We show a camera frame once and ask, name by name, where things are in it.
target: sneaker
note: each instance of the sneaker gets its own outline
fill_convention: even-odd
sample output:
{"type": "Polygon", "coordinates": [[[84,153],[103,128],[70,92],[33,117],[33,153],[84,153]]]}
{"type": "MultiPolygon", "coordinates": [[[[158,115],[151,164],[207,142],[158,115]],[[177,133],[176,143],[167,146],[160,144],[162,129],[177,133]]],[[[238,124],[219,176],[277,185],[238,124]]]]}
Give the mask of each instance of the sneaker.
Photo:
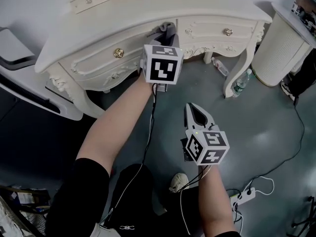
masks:
{"type": "Polygon", "coordinates": [[[178,173],[172,178],[169,190],[173,193],[177,193],[188,183],[189,183],[189,180],[188,180],[187,175],[183,173],[178,173]]]}
{"type": "Polygon", "coordinates": [[[295,100],[295,97],[292,95],[290,89],[288,88],[288,86],[282,81],[281,82],[281,89],[283,90],[283,92],[289,96],[293,101],[295,100]]]}

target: white wall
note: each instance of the white wall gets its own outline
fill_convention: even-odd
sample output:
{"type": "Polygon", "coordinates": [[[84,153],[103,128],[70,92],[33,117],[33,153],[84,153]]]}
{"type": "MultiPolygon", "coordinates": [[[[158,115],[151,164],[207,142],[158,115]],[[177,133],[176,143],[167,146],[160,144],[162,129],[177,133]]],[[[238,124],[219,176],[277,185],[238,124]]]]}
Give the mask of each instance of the white wall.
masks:
{"type": "MultiPolygon", "coordinates": [[[[8,27],[34,54],[42,49],[58,16],[68,9],[69,0],[0,0],[0,27],[8,27]]],[[[288,8],[294,0],[252,0],[265,12],[274,15],[271,2],[288,8]]]]}

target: power strip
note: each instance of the power strip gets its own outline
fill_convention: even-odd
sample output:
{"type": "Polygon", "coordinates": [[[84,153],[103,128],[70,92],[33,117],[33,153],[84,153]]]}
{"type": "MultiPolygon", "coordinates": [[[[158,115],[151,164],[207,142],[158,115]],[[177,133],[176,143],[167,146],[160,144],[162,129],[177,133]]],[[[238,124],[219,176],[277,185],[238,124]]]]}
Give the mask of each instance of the power strip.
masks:
{"type": "Polygon", "coordinates": [[[239,205],[241,205],[243,203],[246,203],[246,202],[252,200],[253,198],[255,198],[256,197],[256,190],[255,190],[255,188],[252,187],[250,190],[251,190],[251,193],[249,195],[247,194],[249,189],[246,189],[243,193],[241,193],[241,198],[240,199],[238,199],[239,198],[239,193],[234,195],[234,196],[232,196],[232,197],[230,197],[232,208],[234,206],[234,203],[236,203],[237,201],[238,201],[237,204],[239,206],[239,205]]]}

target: forearm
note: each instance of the forearm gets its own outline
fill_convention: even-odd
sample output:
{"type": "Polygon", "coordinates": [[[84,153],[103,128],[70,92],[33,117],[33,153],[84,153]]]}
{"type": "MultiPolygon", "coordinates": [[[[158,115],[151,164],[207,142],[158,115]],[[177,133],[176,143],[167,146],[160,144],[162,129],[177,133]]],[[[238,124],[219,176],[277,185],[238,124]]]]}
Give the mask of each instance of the forearm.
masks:
{"type": "Polygon", "coordinates": [[[214,237],[235,231],[230,200],[216,165],[212,166],[198,186],[199,210],[205,236],[214,237]]]}
{"type": "Polygon", "coordinates": [[[120,149],[130,136],[150,95],[144,76],[130,86],[90,128],[77,158],[100,163],[109,173],[120,149]]]}

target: black shirt sleeve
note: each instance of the black shirt sleeve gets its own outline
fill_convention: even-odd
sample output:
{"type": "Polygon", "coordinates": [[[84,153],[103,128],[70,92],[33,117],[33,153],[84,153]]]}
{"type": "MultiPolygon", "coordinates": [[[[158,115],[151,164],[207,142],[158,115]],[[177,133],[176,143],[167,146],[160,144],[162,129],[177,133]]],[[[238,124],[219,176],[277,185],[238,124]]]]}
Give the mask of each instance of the black shirt sleeve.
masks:
{"type": "Polygon", "coordinates": [[[46,236],[89,237],[99,223],[108,198],[109,175],[97,162],[80,158],[54,197],[46,236]]]}
{"type": "Polygon", "coordinates": [[[240,235],[237,232],[227,232],[227,233],[217,235],[216,237],[240,237],[240,235]]]}

